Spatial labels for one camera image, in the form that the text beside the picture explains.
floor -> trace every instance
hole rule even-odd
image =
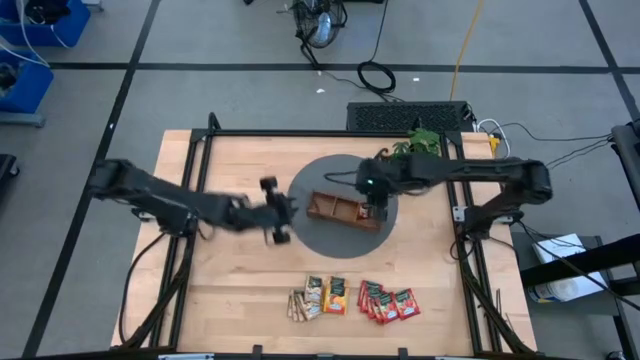
[[[163,131],[203,127],[210,111],[224,128],[343,129],[349,101],[378,101],[302,65],[293,19],[276,13],[288,0],[103,2],[75,48],[38,49],[55,75],[39,109],[46,126],[0,127],[0,152],[22,166],[0,207],[0,358],[20,356],[34,321],[46,323],[46,311],[36,321],[43,298],[51,316],[27,353],[110,343],[139,224],[121,206],[81,200],[95,158],[128,158],[151,171]],[[391,0],[376,60],[412,65],[398,66],[394,95],[448,98],[474,8],[468,0]],[[336,76],[357,81],[355,64],[371,56],[383,6],[347,9],[347,28],[317,55],[335,64]],[[520,122],[538,136],[605,134],[640,116],[638,13],[638,0],[486,0],[455,98],[478,118]],[[549,161],[586,145],[505,130],[513,155],[525,158]],[[605,242],[639,231],[609,149],[554,169],[552,181],[554,199],[527,207],[528,225]],[[62,286],[53,302],[45,291],[61,251],[71,260],[64,277],[57,268]],[[640,343],[640,316],[630,318]],[[550,355],[602,359],[620,347],[607,317],[532,313],[532,321]]]

wooden tray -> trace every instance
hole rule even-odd
[[[364,204],[336,195],[314,191],[307,208],[307,216],[315,219],[335,221],[369,232],[380,231],[381,224],[372,218],[360,216]]]

yellow cable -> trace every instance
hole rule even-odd
[[[469,39],[471,38],[473,29],[476,27],[476,21],[478,20],[478,16],[480,15],[480,10],[482,10],[483,6],[484,6],[484,0],[478,0],[478,6],[476,6],[476,12],[473,14],[473,20],[471,20],[471,25],[469,26],[469,30],[467,30],[467,36],[465,36],[464,43],[462,44],[462,49],[460,49],[460,55],[458,55],[458,61],[456,61],[456,69],[453,72],[453,82],[451,83],[451,94],[449,95],[449,101],[453,100],[453,94],[456,91],[456,80],[458,78],[458,70],[460,69],[460,62],[462,62],[464,51],[467,49],[467,44],[469,44]]]

wooden tabletop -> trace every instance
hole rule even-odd
[[[155,176],[180,183],[190,131],[164,134]],[[463,134],[467,158],[490,158],[486,134]],[[264,202],[259,187],[263,176],[275,175],[286,190],[309,162],[326,155],[370,157],[390,138],[215,137],[206,191],[244,193],[253,203]],[[202,146],[196,155],[193,183]],[[462,201],[462,191],[457,196]],[[476,204],[499,192],[496,183],[472,184]],[[212,229],[204,229],[211,234]],[[155,224],[142,224],[137,254],[158,235]],[[511,242],[509,229],[495,225],[491,235]],[[265,353],[472,355],[462,280],[449,248],[453,225],[445,185],[420,197],[400,197],[396,225],[389,238],[373,252],[354,259],[319,255],[292,233],[283,246],[266,246],[261,231],[244,234],[213,232],[198,239],[189,279],[178,350],[185,352],[251,352],[261,344]],[[154,305],[168,240],[150,250],[138,263],[129,287],[125,333],[131,335]],[[502,244],[483,243],[491,288],[501,290],[502,312],[529,347],[535,339],[513,251]],[[346,316],[324,314],[307,323],[286,316],[289,289],[302,288],[308,274],[345,277],[351,286]],[[385,326],[358,312],[361,280],[384,284],[385,290],[413,289],[422,313]],[[170,323],[173,305],[165,313]],[[479,313],[483,343],[489,349],[485,321]],[[161,343],[168,339],[165,325]],[[114,336],[114,344],[119,340]]]

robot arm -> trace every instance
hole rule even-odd
[[[456,219],[464,234],[486,238],[497,218],[513,215],[522,204],[542,204],[552,197],[549,171],[540,161],[447,160],[427,153],[388,157],[383,153],[363,160],[356,174],[356,190],[367,196],[372,216],[386,216],[390,196],[412,195],[412,191],[443,181],[501,182],[504,189],[498,196],[482,206],[467,207]]]
[[[276,190],[275,178],[260,180],[266,204],[250,207],[246,196],[197,193],[158,179],[127,160],[105,160],[89,180],[92,196],[126,202],[156,217],[163,232],[187,236],[197,231],[197,221],[226,230],[273,229],[274,242],[289,241],[284,227],[291,224],[292,199]]]

